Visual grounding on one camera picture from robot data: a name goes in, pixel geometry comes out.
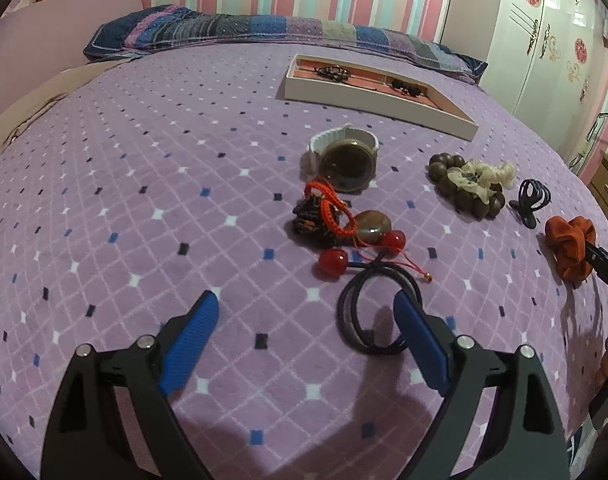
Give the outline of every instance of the black hair clip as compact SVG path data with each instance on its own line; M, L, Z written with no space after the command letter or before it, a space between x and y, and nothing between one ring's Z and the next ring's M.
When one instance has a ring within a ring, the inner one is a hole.
M393 90L397 90L404 95L410 95L411 97L419 97L421 95L421 89L417 86L413 86L410 83L406 83L399 79L393 79L390 83Z
M323 77L324 79L330 79L331 81L335 81L336 83L343 83L347 81L351 76L351 72L343 68L339 65L335 66L322 66L321 68L316 68L315 73L319 77Z
M550 203L550 190L538 180L527 178L519 186L518 199L510 200L508 205L519 213L527 228L534 229L537 226L537 220L533 212L539 211Z

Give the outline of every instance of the white tray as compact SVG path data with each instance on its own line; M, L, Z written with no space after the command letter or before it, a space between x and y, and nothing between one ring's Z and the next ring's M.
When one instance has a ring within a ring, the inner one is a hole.
M295 69L302 60L318 61L331 66L339 65L347 69L369 70L384 76L394 77L412 85L425 88L426 97L433 101L437 108L411 101L410 99L384 94L366 88L294 76ZM286 72L284 96L290 101L305 101L324 105L353 108L364 112L407 121L427 126L460 139L472 140L479 125L466 115L459 107L433 86L393 72L375 69L370 66L349 63L326 57L303 56L296 54Z

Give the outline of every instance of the jewelry tray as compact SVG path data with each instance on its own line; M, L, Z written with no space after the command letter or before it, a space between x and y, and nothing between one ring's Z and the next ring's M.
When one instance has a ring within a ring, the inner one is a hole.
M315 69L340 66L351 76L335 82L318 75ZM412 97L391 88L397 79L421 89ZM286 72L284 96L364 112L419 124L460 139L472 140L479 125L433 86L422 81L369 66L325 57L296 54Z

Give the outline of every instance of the red bead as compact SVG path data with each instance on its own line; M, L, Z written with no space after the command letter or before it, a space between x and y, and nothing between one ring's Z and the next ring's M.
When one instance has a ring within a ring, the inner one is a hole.
M402 231L389 231L384 233L379 244L388 247L388 254L394 257L406 247L406 235Z
M342 249L327 249L319 255L317 265L329 276L339 278L348 267L348 254Z

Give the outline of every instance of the black hair tie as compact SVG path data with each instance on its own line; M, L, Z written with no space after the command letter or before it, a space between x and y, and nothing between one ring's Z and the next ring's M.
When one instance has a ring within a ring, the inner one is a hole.
M519 186L518 198L519 200L508 202L508 205L517 210L527 228L534 229L537 226L537 220L533 212L539 211L550 203L550 190L538 180L527 178Z
M379 252L375 260L369 263L350 262L349 267L364 269L355 274L342 290L337 301L337 324L341 336L347 345L362 354L367 355L396 355L403 352L407 346L402 336L399 336L389 346L377 346L373 332L363 330L357 319L357 300L365 283L375 276L385 276L396 282L404 293L418 308L421 308L421 292L415 279L401 266L392 262L383 262L386 250Z

